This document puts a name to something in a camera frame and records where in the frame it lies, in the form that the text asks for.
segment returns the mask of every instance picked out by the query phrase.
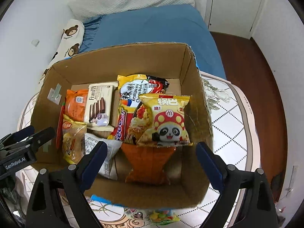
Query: door frame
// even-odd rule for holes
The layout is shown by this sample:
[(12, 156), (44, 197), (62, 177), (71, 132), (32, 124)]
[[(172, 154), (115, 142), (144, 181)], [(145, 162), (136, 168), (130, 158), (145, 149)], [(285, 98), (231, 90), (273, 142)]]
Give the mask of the door frame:
[[(207, 0), (207, 3), (206, 3), (206, 13), (205, 13), (204, 21), (205, 21), (208, 29), (209, 29), (209, 25), (210, 25), (210, 18), (211, 18), (211, 12), (212, 12), (212, 2), (213, 2), (213, 0)], [(263, 10), (264, 3), (265, 3), (265, 0), (261, 0), (260, 5), (259, 5), (259, 9), (256, 13), (255, 19), (254, 19), (253, 24), (252, 24), (251, 30), (248, 34), (248, 37), (247, 37), (248, 39), (250, 39), (250, 37), (252, 36), (253, 31), (254, 31), (255, 27), (257, 26), (257, 24), (259, 22), (259, 18), (260, 18), (261, 12)]]

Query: cardboard box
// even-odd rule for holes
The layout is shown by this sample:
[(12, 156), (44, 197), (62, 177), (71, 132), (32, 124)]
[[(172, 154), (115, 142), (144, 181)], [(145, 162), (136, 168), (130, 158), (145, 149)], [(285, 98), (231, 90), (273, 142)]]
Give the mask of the cardboard box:
[[(191, 49), (182, 43), (136, 43), (101, 48), (75, 55), (54, 64), (48, 71), (33, 111), (31, 124), (36, 131), (48, 126), (57, 128), (60, 105), (66, 90), (76, 85), (115, 81), (117, 75), (148, 74), (166, 78), (170, 82), (168, 94), (191, 96), (185, 107), (185, 126), (194, 146), (178, 148), (165, 166), (171, 185), (151, 186), (126, 184), (125, 176), (131, 166), (123, 152), (115, 158), (118, 181), (97, 176), (85, 195), (96, 194), (128, 207), (141, 209), (186, 208), (197, 205), (204, 198), (209, 181), (196, 158), (195, 145), (205, 141), (212, 148), (212, 130), (205, 92), (200, 73)], [(51, 88), (61, 85), (60, 105), (47, 99)], [(40, 170), (57, 170), (67, 165), (55, 141), (47, 150), (43, 147), (36, 154)]]

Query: white door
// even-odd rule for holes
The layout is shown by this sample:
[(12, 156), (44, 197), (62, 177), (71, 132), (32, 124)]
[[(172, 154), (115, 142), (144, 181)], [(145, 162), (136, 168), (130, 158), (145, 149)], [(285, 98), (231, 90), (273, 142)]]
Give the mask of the white door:
[(209, 30), (249, 38), (261, 0), (212, 0)]

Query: blue bed sheet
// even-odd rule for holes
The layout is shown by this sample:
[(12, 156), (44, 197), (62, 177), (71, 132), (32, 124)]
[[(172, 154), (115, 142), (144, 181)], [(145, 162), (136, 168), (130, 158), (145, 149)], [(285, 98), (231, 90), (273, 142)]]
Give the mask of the blue bed sheet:
[(213, 37), (200, 13), (189, 4), (101, 15), (83, 24), (85, 34), (79, 52), (135, 42), (187, 43), (201, 71), (226, 79)]

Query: wooden floor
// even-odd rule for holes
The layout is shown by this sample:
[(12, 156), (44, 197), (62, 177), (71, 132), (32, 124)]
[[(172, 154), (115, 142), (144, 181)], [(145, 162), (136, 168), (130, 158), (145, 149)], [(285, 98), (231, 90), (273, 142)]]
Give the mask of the wooden floor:
[(212, 33), (227, 80), (238, 86), (252, 107), (260, 141), (261, 164), (268, 181), (281, 173), (278, 200), (287, 161), (287, 131), (281, 96), (269, 65), (253, 39)]

